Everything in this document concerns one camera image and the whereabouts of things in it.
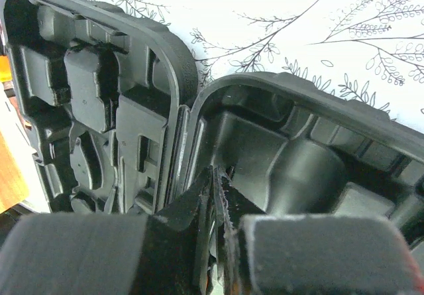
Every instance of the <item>white fabric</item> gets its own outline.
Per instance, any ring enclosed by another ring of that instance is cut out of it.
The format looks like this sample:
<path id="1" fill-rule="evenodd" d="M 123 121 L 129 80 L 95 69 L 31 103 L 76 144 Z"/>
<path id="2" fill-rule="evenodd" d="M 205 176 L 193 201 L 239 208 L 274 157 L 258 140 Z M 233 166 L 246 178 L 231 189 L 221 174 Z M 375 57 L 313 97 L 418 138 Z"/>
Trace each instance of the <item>white fabric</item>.
<path id="1" fill-rule="evenodd" d="M 97 0 L 170 24 L 202 84 L 293 72 L 424 133 L 424 0 Z"/>

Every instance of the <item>wooden surface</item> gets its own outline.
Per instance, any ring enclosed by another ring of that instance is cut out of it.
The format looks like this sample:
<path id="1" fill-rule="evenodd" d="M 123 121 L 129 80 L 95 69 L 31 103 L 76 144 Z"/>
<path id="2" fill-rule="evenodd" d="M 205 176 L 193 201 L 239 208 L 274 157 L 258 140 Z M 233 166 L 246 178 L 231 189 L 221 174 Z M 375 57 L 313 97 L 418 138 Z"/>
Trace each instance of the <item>wooden surface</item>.
<path id="1" fill-rule="evenodd" d="M 22 202 L 28 195 L 28 186 L 0 133 L 0 213 Z"/>

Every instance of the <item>recessed compartment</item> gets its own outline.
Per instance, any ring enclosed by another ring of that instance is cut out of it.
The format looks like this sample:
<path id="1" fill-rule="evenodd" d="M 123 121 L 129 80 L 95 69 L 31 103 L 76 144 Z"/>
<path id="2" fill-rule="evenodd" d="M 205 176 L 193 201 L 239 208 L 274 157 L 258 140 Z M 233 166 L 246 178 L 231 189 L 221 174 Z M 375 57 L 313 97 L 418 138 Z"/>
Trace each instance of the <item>recessed compartment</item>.
<path id="1" fill-rule="evenodd" d="M 226 168 L 234 187 L 270 214 L 390 217 L 421 185 L 420 163 L 283 92 L 216 89 L 198 113 L 188 184 L 210 164 Z"/>
<path id="2" fill-rule="evenodd" d="M 184 43 L 110 3 L 3 4 L 15 91 L 52 211 L 164 207 L 179 106 L 197 91 Z"/>

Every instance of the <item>black plastic case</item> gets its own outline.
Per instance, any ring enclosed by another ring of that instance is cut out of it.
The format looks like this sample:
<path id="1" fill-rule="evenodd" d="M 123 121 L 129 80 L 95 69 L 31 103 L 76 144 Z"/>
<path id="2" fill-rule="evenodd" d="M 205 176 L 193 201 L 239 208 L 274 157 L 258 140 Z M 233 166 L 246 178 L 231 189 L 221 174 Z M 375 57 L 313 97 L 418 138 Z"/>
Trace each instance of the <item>black plastic case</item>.
<path id="1" fill-rule="evenodd" d="M 380 214 L 424 237 L 424 135 L 291 74 L 197 94 L 168 28 L 108 3 L 0 0 L 16 94 L 52 211 L 152 213 L 206 166 L 271 214 Z"/>

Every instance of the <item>orange object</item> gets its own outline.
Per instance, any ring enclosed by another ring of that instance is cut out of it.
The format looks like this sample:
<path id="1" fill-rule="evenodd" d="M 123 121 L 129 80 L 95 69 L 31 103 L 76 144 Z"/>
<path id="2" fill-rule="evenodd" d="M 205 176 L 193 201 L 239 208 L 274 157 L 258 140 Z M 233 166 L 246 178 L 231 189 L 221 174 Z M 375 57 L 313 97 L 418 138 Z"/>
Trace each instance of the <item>orange object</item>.
<path id="1" fill-rule="evenodd" d="M 12 71 L 7 56 L 0 56 L 0 82 L 8 82 L 12 80 Z"/>
<path id="2" fill-rule="evenodd" d="M 29 189 L 0 133 L 0 213 L 22 202 Z"/>

